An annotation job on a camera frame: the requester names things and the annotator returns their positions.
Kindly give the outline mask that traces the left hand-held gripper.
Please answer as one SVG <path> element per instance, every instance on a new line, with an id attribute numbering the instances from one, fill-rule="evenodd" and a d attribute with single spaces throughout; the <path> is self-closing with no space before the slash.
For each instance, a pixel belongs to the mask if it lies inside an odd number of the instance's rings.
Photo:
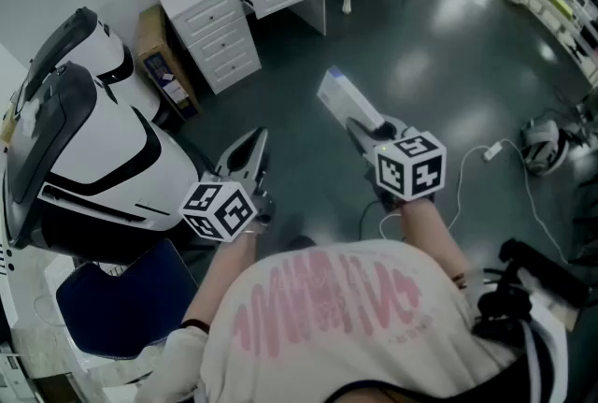
<path id="1" fill-rule="evenodd" d="M 221 155 L 216 166 L 220 177 L 204 173 L 191 186 L 179 214 L 200 238 L 218 242 L 233 242 L 252 222 L 269 225 L 276 205 L 268 192 L 257 187 L 268 164 L 268 130 L 257 127 Z M 254 180 L 257 186 L 240 180 Z"/>

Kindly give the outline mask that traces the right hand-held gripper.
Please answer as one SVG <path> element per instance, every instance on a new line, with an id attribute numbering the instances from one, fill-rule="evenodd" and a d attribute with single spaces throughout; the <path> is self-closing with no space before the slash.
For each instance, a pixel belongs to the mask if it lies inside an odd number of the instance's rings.
<path id="1" fill-rule="evenodd" d="M 373 130 L 348 118 L 346 130 L 359 153 L 373 149 L 375 189 L 384 208 L 399 209 L 443 189 L 446 147 L 430 132 L 416 134 L 415 127 L 398 118 L 386 114 L 382 118 L 382 125 Z"/>

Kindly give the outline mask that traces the white rectangular box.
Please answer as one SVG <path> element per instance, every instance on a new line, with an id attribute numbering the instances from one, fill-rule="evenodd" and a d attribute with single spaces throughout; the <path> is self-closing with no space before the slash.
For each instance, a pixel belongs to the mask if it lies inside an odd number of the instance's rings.
<path id="1" fill-rule="evenodd" d="M 344 128 L 347 128 L 349 119 L 360 123 L 368 131 L 375 131 L 385 122 L 373 105 L 336 66 L 329 68 L 324 74 L 317 97 Z"/>

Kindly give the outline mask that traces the person's right forearm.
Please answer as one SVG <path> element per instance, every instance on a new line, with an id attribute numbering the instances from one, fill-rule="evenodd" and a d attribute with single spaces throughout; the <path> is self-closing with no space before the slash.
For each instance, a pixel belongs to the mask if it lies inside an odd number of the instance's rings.
<path id="1" fill-rule="evenodd" d="M 405 203 L 399 212 L 406 242 L 431 256 L 463 288 L 470 266 L 435 204 L 422 198 Z"/>

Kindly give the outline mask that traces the brown cardboard box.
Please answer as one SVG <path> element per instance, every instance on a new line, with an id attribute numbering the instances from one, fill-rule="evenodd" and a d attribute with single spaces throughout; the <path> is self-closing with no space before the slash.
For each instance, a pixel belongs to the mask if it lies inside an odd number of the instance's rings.
<path id="1" fill-rule="evenodd" d="M 183 121 L 203 112 L 183 63 L 184 49 L 161 5 L 142 11 L 136 26 L 139 63 L 166 103 Z"/>

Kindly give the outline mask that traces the white grey floor device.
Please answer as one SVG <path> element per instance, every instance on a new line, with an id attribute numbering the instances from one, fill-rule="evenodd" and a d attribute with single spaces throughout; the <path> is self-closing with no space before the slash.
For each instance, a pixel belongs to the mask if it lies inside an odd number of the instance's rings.
<path id="1" fill-rule="evenodd" d="M 553 120 L 530 120 L 521 129 L 524 164 L 527 170 L 544 177 L 556 170 L 569 152 L 567 134 Z"/>

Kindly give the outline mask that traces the person's cream printed shirt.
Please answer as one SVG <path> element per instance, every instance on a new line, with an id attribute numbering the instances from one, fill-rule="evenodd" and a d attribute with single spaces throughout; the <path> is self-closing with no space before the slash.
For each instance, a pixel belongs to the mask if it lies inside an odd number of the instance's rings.
<path id="1" fill-rule="evenodd" d="M 533 308 L 476 332 L 491 292 L 398 241 L 273 255 L 168 336 L 135 403 L 564 403 L 563 329 Z"/>

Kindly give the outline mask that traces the black chest-mounted device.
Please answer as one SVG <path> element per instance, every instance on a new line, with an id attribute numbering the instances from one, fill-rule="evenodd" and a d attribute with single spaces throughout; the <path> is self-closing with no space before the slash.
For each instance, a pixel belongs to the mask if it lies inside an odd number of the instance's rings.
<path id="1" fill-rule="evenodd" d="M 486 268 L 496 274 L 496 287 L 477 302 L 479 317 L 473 331 L 482 338 L 518 343 L 520 322 L 533 319 L 532 298 L 536 297 L 548 312 L 571 332 L 586 306 L 591 288 L 564 267 L 551 261 L 528 244 L 511 238 L 504 242 L 499 259 L 502 270 Z"/>

